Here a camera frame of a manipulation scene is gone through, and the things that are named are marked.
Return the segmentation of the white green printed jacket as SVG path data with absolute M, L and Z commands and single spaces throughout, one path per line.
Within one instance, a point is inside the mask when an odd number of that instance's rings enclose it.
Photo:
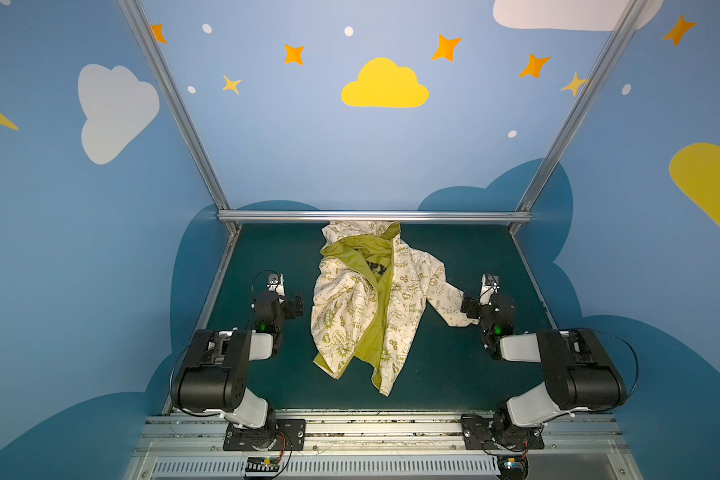
M 340 379 L 352 360 L 373 369 L 387 396 L 408 358 L 423 313 L 432 306 L 450 327 L 467 327 L 464 294 L 435 256 L 410 247 L 389 221 L 335 221 L 322 230 L 310 330 L 314 364 Z

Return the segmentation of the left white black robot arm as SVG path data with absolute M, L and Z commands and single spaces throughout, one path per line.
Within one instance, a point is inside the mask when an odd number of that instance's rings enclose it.
M 238 429 L 272 428 L 274 410 L 247 386 L 249 365 L 276 357 L 287 320 L 303 315 L 303 297 L 265 291 L 253 303 L 250 329 L 201 329 L 171 374 L 173 406 L 191 416 L 217 411 Z

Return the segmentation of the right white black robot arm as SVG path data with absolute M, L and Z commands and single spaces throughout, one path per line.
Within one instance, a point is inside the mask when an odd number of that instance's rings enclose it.
M 631 386 L 602 344 L 602 331 L 517 333 L 514 301 L 501 292 L 467 296 L 461 311 L 478 322 L 483 348 L 493 359 L 539 364 L 542 369 L 540 384 L 497 406 L 491 421 L 491 435 L 497 441 L 528 440 L 538 436 L 549 421 L 577 412 L 608 412 L 626 403 L 637 388 L 640 364 L 629 342 L 624 345 L 635 365 Z

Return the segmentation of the left small circuit board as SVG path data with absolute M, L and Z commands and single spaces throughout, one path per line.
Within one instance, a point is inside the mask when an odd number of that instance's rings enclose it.
M 278 460 L 274 457 L 247 457 L 242 475 L 245 479 L 276 478 L 285 466 L 285 460 Z

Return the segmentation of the small circuit board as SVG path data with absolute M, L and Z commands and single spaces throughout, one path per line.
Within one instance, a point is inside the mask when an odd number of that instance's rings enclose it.
M 499 480 L 526 480 L 528 476 L 528 463 L 524 458 L 499 457 L 497 459 Z
M 278 460 L 274 457 L 247 457 L 242 475 L 245 479 L 276 478 L 285 466 L 285 460 Z

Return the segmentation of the right small circuit board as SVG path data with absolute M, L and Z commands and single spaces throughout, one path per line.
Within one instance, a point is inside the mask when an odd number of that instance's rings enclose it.
M 528 476 L 528 463 L 524 458 L 499 457 L 497 459 L 499 480 L 526 480 Z

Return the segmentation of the aluminium frame right post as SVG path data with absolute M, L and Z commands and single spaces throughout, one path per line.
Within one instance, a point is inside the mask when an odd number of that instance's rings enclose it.
M 631 0 L 616 22 L 601 53 L 589 72 L 588 81 L 576 99 L 561 125 L 550 149 L 532 177 L 515 210 L 513 221 L 508 224 L 509 233 L 515 236 L 523 223 L 531 220 L 531 210 L 551 178 L 554 170 L 570 146 L 577 131 L 599 93 L 617 65 L 630 40 L 638 30 L 643 11 L 649 4 L 646 0 Z

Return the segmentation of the aluminium frame post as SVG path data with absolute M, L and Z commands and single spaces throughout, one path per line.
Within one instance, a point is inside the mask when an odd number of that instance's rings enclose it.
M 646 0 L 631 0 L 616 22 L 601 53 L 589 72 L 588 81 L 576 99 L 561 125 L 550 149 L 532 177 L 515 210 L 513 221 L 508 224 L 509 233 L 515 236 L 523 223 L 531 220 L 531 210 L 551 178 L 554 170 L 570 146 L 577 131 L 599 93 L 617 65 L 630 40 L 638 30 L 643 11 L 649 4 Z
M 119 0 L 118 4 L 159 85 L 190 155 L 214 201 L 217 212 L 229 210 L 229 202 L 217 173 L 193 125 L 141 2 Z

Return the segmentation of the aluminium frame back rail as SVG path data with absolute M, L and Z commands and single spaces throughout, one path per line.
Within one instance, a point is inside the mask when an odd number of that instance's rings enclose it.
M 298 210 L 220 210 L 224 222 L 319 223 L 331 221 L 392 221 L 426 224 L 524 224 L 532 220 L 529 212 L 450 212 L 450 211 L 298 211 Z

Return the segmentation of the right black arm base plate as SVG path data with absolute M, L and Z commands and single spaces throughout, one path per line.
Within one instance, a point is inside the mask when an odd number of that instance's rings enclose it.
M 517 427 L 508 420 L 462 415 L 459 420 L 467 450 L 506 450 L 523 453 L 545 448 L 540 427 Z

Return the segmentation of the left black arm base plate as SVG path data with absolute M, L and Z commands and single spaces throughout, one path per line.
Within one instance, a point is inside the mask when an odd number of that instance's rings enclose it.
M 276 419 L 258 429 L 238 428 L 229 424 L 222 449 L 224 451 L 301 451 L 306 437 L 304 419 Z

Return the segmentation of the aluminium front rail base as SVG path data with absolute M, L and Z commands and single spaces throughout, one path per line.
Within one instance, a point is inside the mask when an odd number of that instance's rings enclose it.
M 558 418 L 542 430 L 543 450 L 467 450 L 460 410 L 284 410 L 304 419 L 301 451 L 222 449 L 220 419 L 171 414 L 147 420 L 127 479 L 245 479 L 247 457 L 286 461 L 270 479 L 498 479 L 499 457 L 524 458 L 527 479 L 639 479 L 642 474 L 609 414 Z

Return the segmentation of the aluminium frame left post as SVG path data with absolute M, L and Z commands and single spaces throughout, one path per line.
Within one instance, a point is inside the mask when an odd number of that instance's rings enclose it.
M 217 173 L 193 125 L 141 2 L 119 0 L 118 4 L 159 85 L 190 155 L 214 201 L 217 212 L 229 210 L 229 202 Z

